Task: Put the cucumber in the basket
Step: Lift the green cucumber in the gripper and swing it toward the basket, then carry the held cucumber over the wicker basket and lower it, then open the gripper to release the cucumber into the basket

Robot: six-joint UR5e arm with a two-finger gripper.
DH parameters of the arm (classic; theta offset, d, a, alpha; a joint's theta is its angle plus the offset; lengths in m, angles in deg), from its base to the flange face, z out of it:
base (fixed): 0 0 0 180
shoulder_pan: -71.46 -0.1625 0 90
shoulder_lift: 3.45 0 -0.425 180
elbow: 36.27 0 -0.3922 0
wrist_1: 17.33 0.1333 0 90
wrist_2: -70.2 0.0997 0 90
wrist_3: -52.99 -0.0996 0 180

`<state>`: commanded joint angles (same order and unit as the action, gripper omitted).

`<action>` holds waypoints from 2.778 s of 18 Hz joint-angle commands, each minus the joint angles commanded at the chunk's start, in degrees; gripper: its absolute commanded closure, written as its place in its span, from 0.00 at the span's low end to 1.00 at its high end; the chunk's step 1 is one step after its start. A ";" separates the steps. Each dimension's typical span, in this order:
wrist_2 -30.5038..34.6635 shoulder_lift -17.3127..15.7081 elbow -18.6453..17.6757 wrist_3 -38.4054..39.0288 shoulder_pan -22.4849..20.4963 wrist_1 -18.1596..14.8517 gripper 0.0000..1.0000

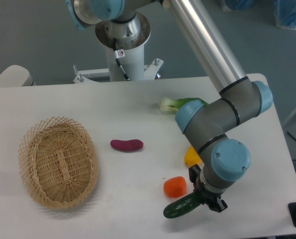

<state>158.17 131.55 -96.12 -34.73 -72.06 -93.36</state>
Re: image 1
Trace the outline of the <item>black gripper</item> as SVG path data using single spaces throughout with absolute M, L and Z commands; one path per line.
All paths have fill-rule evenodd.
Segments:
M 193 184 L 193 192 L 196 194 L 201 204 L 206 204 L 208 208 L 214 212 L 221 213 L 228 208 L 224 200 L 208 189 L 205 188 L 205 182 L 201 180 L 202 170 L 199 165 L 189 167 L 189 180 Z

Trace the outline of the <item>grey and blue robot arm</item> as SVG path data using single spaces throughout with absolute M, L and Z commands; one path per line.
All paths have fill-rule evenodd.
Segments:
M 78 29 L 95 26 L 96 36 L 107 50 L 111 81 L 139 81 L 148 74 L 144 55 L 133 54 L 150 36 L 150 25 L 138 8 L 147 0 L 68 0 L 66 6 Z M 170 10 L 220 99 L 206 106 L 199 100 L 179 108 L 175 120 L 204 165 L 189 169 L 194 190 L 169 204 L 164 216 L 185 215 L 199 205 L 222 212 L 221 195 L 239 180 L 251 163 L 247 147 L 226 132 L 257 117 L 273 103 L 270 88 L 251 82 L 199 0 L 162 0 Z

